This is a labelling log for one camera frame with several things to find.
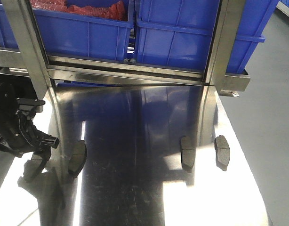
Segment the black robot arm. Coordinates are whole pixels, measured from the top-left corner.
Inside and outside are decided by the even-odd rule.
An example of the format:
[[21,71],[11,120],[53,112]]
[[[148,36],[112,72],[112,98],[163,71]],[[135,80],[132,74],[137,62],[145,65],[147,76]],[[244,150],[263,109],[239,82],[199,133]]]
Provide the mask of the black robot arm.
[[17,97],[12,84],[0,80],[0,152],[21,158],[32,153],[24,165],[24,180],[33,181],[45,168],[51,149],[59,139],[36,128],[33,119],[45,101]]

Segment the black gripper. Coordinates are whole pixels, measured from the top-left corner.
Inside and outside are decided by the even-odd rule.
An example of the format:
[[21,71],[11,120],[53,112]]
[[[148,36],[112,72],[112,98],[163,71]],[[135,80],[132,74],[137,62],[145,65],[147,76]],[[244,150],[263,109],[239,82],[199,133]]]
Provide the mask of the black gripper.
[[21,158],[33,152],[36,178],[45,168],[51,157],[51,148],[57,148],[59,139],[38,130],[33,121],[21,111],[14,116],[0,113],[0,151]]

